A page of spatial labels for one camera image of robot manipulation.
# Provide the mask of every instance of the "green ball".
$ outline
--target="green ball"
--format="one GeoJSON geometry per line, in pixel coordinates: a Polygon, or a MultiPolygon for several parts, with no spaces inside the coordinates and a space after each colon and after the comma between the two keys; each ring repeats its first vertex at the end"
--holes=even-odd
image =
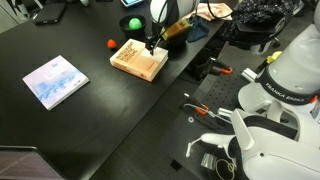
{"type": "Polygon", "coordinates": [[[142,24],[141,21],[138,18],[132,18],[129,22],[129,29],[130,30],[136,30],[141,28],[142,24]]]}

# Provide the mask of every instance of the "book cover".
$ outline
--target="book cover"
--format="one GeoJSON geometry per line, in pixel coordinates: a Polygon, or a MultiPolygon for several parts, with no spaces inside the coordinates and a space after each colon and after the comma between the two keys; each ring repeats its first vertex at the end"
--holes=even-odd
{"type": "Polygon", "coordinates": [[[23,78],[33,94],[51,110],[89,79],[62,56],[58,56],[23,78]]]}
{"type": "Polygon", "coordinates": [[[111,58],[112,66],[151,82],[168,59],[168,50],[157,47],[154,55],[145,43],[129,39],[111,58]]]}

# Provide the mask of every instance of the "floor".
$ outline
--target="floor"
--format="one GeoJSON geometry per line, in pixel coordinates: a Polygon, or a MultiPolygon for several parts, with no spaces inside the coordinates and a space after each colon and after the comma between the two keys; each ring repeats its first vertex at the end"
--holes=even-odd
{"type": "MultiPolygon", "coordinates": [[[[1,7],[0,17],[0,33],[18,24],[1,7]]],[[[311,24],[312,20],[313,13],[310,11],[306,11],[302,17],[294,17],[279,36],[281,46],[269,49],[264,56],[276,50],[283,50],[297,34],[311,24]]],[[[192,95],[199,84],[200,82],[195,81],[187,72],[182,73],[91,179],[197,179],[187,169],[175,171],[171,168],[172,159],[161,151],[159,142],[180,113],[178,107],[183,100],[183,93],[192,95]]]]}

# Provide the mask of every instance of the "blue book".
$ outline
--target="blue book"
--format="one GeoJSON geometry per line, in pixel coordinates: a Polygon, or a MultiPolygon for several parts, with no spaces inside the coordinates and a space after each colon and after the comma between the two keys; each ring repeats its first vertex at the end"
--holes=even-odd
{"type": "Polygon", "coordinates": [[[44,107],[51,110],[89,79],[62,56],[58,56],[25,76],[23,81],[44,107]]]}

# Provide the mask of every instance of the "black table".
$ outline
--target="black table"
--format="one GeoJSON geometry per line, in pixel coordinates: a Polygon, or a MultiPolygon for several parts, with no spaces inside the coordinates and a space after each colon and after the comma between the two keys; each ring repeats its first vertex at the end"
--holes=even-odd
{"type": "Polygon", "coordinates": [[[209,23],[208,37],[170,51],[149,83],[112,67],[114,52],[105,46],[108,39],[119,47],[126,42],[118,22],[129,14],[145,16],[150,35],[149,3],[130,9],[120,1],[68,4],[58,24],[29,21],[1,34],[0,144],[35,146],[67,178],[89,179],[223,23],[209,23]],[[47,111],[22,78],[58,55],[90,83],[47,111]]]}
{"type": "MultiPolygon", "coordinates": [[[[193,95],[214,113],[217,113],[220,107],[231,111],[240,108],[237,103],[237,93],[242,86],[249,83],[240,74],[246,68],[255,70],[264,58],[229,46],[222,52],[220,60],[233,68],[233,74],[221,74],[220,76],[209,74],[193,95]]],[[[217,118],[213,119],[209,115],[202,116],[187,110],[181,112],[172,123],[162,138],[161,147],[166,154],[173,158],[171,165],[175,169],[178,170],[182,166],[199,179],[219,179],[215,177],[213,172],[210,173],[200,164],[205,153],[227,159],[223,149],[200,141],[192,146],[191,156],[186,157],[188,143],[198,139],[204,133],[234,134],[230,124],[217,118]],[[188,121],[189,117],[195,119],[193,123],[188,121]]]]}

